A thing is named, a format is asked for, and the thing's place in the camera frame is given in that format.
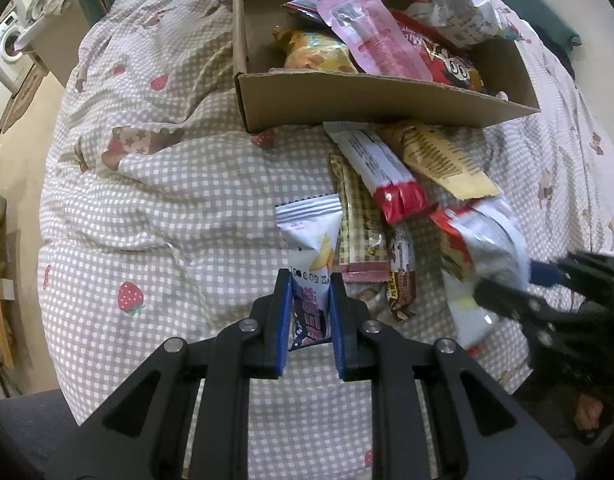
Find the red silver snack bag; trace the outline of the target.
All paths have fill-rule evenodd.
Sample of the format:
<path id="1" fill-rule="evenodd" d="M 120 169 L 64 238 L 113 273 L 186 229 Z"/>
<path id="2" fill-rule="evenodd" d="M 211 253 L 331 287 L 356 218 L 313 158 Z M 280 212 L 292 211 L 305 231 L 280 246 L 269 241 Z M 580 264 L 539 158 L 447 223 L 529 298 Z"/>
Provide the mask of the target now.
<path id="1" fill-rule="evenodd" d="M 436 211 L 431 220 L 441 234 L 441 276 L 458 344 L 470 350 L 498 322 L 497 314 L 476 303 L 476 285 L 487 278 L 516 289 L 528 287 L 528 244 L 500 195 Z"/>

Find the brown chocolate bar wrapper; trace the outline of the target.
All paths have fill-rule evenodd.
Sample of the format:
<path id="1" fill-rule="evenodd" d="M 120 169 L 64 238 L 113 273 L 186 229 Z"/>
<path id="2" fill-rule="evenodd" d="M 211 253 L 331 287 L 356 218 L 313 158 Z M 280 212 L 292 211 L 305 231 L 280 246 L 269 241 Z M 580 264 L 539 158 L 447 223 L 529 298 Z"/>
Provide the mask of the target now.
<path id="1" fill-rule="evenodd" d="M 415 255 L 407 226 L 392 226 L 388 237 L 388 255 L 386 299 L 394 320 L 403 323 L 414 316 L 411 307 L 417 299 Z"/>

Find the orange cone snack packet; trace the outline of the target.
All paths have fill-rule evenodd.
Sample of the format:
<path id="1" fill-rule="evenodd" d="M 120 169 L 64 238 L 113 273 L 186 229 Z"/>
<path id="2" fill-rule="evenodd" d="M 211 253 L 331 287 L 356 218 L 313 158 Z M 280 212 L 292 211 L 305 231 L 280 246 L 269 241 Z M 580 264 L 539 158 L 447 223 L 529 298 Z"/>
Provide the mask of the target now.
<path id="1" fill-rule="evenodd" d="M 381 126 L 377 134 L 407 167 L 458 200 L 478 200 L 500 193 L 481 167 L 438 128 L 418 120 L 405 120 Z"/>

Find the red white snack bar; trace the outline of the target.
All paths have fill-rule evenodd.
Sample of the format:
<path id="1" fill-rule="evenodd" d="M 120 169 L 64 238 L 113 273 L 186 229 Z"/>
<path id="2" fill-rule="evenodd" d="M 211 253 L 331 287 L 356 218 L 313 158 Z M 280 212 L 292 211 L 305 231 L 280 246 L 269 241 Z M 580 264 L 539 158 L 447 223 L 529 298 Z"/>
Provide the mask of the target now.
<path id="1" fill-rule="evenodd" d="M 324 131 L 356 171 L 388 224 L 428 214 L 422 185 L 369 122 L 324 122 Z"/>

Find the tan plaid biscuit packet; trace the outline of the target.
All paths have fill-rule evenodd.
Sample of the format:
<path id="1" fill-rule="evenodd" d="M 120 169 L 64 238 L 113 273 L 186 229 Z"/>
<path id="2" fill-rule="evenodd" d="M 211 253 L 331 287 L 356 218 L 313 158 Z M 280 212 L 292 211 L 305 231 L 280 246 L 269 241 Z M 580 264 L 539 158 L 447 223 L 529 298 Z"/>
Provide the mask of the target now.
<path id="1" fill-rule="evenodd" d="M 347 283 L 387 282 L 389 261 L 382 212 L 343 155 L 332 153 L 329 164 L 343 210 L 334 271 Z"/>

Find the white small chips packet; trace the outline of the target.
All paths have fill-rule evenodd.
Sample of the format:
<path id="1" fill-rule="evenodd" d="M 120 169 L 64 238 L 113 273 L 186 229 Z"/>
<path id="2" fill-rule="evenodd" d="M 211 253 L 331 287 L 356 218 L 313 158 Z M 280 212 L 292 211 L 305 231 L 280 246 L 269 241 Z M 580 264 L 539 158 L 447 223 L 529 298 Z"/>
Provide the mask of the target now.
<path id="1" fill-rule="evenodd" d="M 324 344 L 331 337 L 329 290 L 343 207 L 336 194 L 275 207 L 277 227 L 289 250 L 294 296 L 291 348 Z"/>

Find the red cartoon snack bag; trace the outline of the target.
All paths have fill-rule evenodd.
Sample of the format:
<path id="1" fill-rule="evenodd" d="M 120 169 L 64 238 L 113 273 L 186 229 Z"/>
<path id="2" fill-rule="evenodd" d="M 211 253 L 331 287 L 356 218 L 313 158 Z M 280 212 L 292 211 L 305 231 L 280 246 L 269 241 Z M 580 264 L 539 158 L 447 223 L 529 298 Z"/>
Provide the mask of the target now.
<path id="1" fill-rule="evenodd" d="M 421 56 L 437 84 L 485 93 L 485 84 L 473 63 L 459 50 L 447 44 L 435 30 L 417 22 L 407 14 L 392 10 L 403 36 Z"/>

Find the silver white snack bag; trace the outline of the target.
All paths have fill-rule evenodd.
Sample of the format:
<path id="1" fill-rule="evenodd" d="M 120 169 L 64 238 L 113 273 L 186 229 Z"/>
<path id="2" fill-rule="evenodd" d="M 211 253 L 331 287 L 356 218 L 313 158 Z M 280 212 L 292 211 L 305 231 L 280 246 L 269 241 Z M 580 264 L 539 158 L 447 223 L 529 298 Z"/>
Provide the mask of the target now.
<path id="1" fill-rule="evenodd" d="M 516 28 L 492 0 L 418 0 L 405 14 L 461 50 L 490 39 L 519 38 Z"/>

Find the yellow cheese chips bag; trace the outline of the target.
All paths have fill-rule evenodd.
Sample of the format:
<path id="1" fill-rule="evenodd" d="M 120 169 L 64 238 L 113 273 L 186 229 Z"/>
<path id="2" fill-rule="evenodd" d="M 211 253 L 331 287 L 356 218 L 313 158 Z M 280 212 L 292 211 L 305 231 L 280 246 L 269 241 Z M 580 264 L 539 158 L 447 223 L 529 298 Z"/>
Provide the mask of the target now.
<path id="1" fill-rule="evenodd" d="M 277 47 L 285 53 L 285 70 L 358 73 L 346 44 L 331 35 L 279 26 L 272 35 Z"/>

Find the pink snack pouch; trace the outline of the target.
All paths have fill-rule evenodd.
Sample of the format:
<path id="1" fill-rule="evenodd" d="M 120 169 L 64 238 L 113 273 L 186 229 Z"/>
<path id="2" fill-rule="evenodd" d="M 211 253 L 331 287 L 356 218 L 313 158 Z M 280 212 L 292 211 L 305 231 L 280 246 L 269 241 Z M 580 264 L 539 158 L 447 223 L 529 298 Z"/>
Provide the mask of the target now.
<path id="1" fill-rule="evenodd" d="M 433 80 L 422 56 L 381 0 L 321 0 L 317 10 L 365 73 Z"/>

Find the checkered bed quilt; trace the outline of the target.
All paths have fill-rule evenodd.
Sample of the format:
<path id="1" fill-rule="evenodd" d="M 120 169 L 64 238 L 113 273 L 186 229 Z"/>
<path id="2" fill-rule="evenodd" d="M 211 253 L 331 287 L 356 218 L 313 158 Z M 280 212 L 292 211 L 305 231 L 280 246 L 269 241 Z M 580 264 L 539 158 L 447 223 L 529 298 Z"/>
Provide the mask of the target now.
<path id="1" fill-rule="evenodd" d="M 86 420 L 167 338 L 211 338 L 287 263 L 278 205 L 334 190 L 333 143 L 252 144 L 232 79 L 232 0 L 117 0 L 80 44 L 41 194 L 38 294 L 60 390 Z M 540 110 L 451 142 L 499 186 L 528 252 L 614 252 L 614 147 L 535 29 Z"/>

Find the brown cardboard box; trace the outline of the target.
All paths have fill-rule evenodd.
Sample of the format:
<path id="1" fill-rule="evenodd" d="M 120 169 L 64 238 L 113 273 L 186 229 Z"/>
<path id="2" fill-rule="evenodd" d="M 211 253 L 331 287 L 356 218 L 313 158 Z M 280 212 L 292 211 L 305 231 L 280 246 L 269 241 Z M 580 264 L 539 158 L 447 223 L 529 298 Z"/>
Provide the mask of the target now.
<path id="1" fill-rule="evenodd" d="M 275 26 L 296 27 L 289 0 L 233 0 L 234 84 L 244 127 L 258 132 L 330 120 L 368 122 L 413 117 L 432 125 L 484 128 L 538 112 L 520 47 L 493 39 L 477 46 L 473 63 L 485 92 L 435 82 L 319 70 L 285 70 L 273 44 Z M 381 0 L 403 10 L 414 0 Z"/>

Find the white washing machine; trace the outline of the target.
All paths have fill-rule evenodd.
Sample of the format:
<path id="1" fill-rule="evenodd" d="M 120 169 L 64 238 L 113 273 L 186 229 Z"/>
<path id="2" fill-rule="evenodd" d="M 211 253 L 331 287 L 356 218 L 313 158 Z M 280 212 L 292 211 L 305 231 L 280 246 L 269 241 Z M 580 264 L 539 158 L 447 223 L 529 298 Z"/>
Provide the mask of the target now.
<path id="1" fill-rule="evenodd" d="M 4 15 L 0 21 L 0 83 L 11 94 L 19 92 L 34 67 L 32 58 L 15 45 L 23 32 L 24 26 L 15 11 Z"/>

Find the teal pillow by wall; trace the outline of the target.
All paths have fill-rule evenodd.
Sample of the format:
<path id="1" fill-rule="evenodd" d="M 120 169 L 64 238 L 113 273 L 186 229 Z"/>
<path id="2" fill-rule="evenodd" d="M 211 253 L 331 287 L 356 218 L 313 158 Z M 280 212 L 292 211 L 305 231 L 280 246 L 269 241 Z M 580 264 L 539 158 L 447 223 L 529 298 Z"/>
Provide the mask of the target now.
<path id="1" fill-rule="evenodd" d="M 582 44 L 582 38 L 546 0 L 502 1 L 533 27 L 563 65 L 571 61 L 573 49 Z"/>

